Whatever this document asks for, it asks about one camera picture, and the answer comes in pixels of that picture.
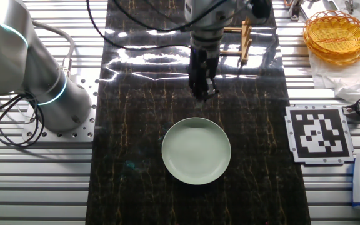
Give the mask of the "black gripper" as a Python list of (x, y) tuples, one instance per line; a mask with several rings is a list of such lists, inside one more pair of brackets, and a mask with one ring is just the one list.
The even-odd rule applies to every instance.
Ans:
[(197, 100), (203, 100), (204, 91), (201, 89), (199, 81), (195, 81), (197, 78), (208, 77), (206, 79), (207, 91), (205, 100), (213, 98), (219, 93), (216, 89), (214, 78), (217, 73), (219, 62), (219, 52), (208, 51), (206, 49), (199, 49), (196, 47), (191, 48), (190, 63), (188, 67), (189, 74), (189, 87), (192, 95)]

